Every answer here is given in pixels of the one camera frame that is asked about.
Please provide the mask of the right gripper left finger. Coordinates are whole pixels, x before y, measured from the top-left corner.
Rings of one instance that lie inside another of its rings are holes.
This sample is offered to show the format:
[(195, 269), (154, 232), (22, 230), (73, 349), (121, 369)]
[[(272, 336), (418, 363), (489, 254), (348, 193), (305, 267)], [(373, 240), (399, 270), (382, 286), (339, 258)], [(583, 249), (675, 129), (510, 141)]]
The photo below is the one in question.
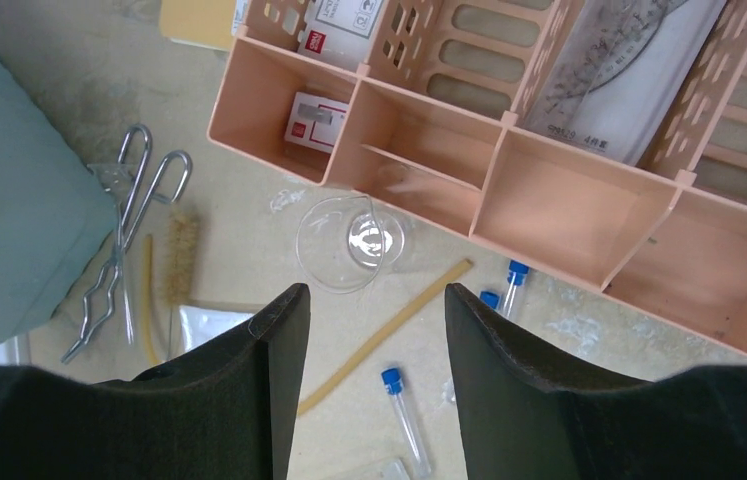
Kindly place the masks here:
[(310, 328), (291, 285), (130, 381), (0, 366), (0, 479), (283, 479)]

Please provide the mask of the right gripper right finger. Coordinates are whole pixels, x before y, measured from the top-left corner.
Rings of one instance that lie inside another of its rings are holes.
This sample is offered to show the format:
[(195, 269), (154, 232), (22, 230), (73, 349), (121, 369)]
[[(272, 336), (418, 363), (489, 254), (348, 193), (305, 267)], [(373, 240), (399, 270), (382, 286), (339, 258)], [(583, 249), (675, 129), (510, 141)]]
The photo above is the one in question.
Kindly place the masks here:
[(445, 323), (472, 479), (747, 479), (747, 365), (648, 382), (586, 362), (458, 283)]

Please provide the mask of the metal crucible tongs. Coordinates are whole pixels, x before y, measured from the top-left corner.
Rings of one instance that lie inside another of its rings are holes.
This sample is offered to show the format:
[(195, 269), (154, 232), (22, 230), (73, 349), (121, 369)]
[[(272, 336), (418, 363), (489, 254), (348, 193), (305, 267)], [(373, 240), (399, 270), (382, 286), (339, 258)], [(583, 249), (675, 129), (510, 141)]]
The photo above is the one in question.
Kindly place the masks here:
[(186, 151), (167, 153), (148, 178), (152, 150), (151, 130), (143, 123), (135, 123), (126, 129), (114, 162), (88, 166), (113, 199), (116, 223), (111, 232), (110, 254), (99, 268), (95, 283), (82, 295), (78, 337), (61, 357), (65, 365), (90, 345), (97, 331), (118, 311), (130, 309), (125, 286), (126, 257), (136, 233), (152, 203), (173, 205), (188, 185), (193, 160)]

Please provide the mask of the bristle test tube brush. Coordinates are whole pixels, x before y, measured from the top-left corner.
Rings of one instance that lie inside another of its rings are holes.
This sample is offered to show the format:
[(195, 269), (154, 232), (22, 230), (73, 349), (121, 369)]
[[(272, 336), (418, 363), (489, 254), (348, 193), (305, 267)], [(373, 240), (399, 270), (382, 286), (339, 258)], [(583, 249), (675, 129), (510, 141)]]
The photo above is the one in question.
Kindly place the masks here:
[(175, 315), (179, 306), (190, 298), (199, 237), (198, 214), (191, 208), (173, 206), (169, 213), (161, 289), (162, 302), (167, 313), (167, 360), (172, 358), (174, 351)]

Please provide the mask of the clear glass watch dish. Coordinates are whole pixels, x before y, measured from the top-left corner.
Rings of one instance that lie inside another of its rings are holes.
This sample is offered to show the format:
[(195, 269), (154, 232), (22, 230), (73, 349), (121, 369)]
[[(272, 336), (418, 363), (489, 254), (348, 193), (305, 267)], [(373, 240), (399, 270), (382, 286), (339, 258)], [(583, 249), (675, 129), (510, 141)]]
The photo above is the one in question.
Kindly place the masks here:
[(306, 277), (334, 294), (365, 288), (407, 247), (403, 222), (366, 195), (324, 199), (298, 225), (294, 251)]

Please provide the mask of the white zip pouch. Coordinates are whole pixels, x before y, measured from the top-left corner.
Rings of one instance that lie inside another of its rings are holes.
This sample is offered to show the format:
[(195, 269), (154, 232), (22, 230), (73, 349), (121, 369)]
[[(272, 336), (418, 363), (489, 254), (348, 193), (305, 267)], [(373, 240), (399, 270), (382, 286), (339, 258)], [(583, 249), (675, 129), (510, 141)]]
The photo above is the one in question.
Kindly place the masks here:
[(228, 311), (180, 305), (172, 312), (167, 359), (170, 360), (244, 324), (255, 315), (250, 311)]

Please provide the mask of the blue-capped test tube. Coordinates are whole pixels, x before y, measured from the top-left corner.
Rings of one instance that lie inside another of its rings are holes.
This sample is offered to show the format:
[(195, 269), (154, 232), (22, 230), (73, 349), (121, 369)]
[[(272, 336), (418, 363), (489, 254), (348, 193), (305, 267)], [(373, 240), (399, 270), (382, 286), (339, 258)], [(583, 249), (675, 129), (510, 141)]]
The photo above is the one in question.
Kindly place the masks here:
[(415, 411), (410, 405), (401, 371), (397, 367), (385, 369), (381, 372), (381, 378), (411, 452), (415, 475), (420, 479), (428, 479), (432, 475), (432, 463)]
[(515, 304), (518, 300), (520, 289), (526, 283), (530, 268), (516, 260), (510, 260), (508, 265), (507, 290), (500, 306), (500, 313), (506, 319), (514, 319)]
[(491, 290), (482, 290), (479, 295), (480, 300), (494, 311), (499, 310), (500, 296)]

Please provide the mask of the amber rubber tube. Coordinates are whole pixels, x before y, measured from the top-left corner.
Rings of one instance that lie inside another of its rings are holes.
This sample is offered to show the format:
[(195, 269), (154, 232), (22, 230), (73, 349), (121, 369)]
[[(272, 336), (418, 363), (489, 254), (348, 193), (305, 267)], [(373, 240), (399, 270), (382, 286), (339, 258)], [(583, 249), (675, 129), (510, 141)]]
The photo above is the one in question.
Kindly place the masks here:
[(450, 283), (459, 280), (469, 272), (474, 262), (464, 258), (439, 276), (415, 298), (408, 302), (392, 318), (371, 335), (349, 358), (310, 395), (299, 402), (296, 415), (301, 417), (327, 398), (358, 366), (363, 363), (380, 345), (395, 334), (411, 318), (440, 295)]

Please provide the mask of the clear plastic well plate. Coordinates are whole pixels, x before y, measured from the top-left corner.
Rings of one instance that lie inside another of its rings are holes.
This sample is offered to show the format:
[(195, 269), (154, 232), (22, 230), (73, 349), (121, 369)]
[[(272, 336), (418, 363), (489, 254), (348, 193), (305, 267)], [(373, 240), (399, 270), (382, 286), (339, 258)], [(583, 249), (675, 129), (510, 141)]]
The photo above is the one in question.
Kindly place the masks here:
[(356, 467), (335, 476), (338, 480), (410, 480), (411, 477), (399, 458), (390, 458)]

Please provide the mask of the peach plastic desk organizer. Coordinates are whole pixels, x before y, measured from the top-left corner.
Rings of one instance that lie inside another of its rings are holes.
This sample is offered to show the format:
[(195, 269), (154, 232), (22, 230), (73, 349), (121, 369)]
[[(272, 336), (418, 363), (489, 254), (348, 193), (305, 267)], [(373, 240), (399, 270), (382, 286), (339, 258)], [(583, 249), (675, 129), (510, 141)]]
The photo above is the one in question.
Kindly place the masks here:
[(210, 141), (747, 355), (747, 1), (252, 1)]

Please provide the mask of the teal plastic bin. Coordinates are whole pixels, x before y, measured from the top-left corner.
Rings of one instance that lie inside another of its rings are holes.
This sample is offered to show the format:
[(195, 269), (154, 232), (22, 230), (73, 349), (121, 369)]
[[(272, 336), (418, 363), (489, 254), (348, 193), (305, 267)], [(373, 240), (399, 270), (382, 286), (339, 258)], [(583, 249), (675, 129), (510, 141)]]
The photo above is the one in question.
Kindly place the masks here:
[(0, 61), (0, 343), (51, 318), (114, 223), (110, 197)]

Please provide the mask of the small white red box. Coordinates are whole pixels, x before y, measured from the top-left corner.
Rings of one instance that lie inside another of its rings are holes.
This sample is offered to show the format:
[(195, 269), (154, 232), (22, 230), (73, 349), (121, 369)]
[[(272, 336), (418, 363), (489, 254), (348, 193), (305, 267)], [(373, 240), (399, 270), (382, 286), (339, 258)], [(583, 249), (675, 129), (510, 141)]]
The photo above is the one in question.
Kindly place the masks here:
[(331, 154), (348, 110), (347, 103), (297, 92), (284, 139), (292, 144)]

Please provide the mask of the protractor ruler set pack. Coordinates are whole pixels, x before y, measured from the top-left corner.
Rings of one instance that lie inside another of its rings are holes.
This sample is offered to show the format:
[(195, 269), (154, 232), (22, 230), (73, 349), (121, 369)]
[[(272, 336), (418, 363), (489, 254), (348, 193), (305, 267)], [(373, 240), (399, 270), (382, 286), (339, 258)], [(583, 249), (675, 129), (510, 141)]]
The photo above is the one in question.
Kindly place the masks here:
[(724, 7), (586, 2), (525, 129), (636, 166)]

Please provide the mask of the yellow spiral notepad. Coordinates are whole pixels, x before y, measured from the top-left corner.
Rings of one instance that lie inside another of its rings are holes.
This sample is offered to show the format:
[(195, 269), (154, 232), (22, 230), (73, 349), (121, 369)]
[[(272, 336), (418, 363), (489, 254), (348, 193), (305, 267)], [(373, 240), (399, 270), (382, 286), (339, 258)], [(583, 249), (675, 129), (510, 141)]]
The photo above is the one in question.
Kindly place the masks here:
[(159, 31), (176, 43), (229, 51), (247, 6), (245, 0), (163, 0)]

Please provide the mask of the white red-label box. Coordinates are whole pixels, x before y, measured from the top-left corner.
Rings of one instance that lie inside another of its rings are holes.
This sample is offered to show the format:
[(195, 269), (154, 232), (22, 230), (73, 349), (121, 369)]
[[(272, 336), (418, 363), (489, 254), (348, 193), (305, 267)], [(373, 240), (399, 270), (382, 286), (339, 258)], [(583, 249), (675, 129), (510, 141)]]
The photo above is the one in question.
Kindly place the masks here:
[(310, 1), (297, 52), (355, 72), (371, 49), (382, 6), (380, 0)]

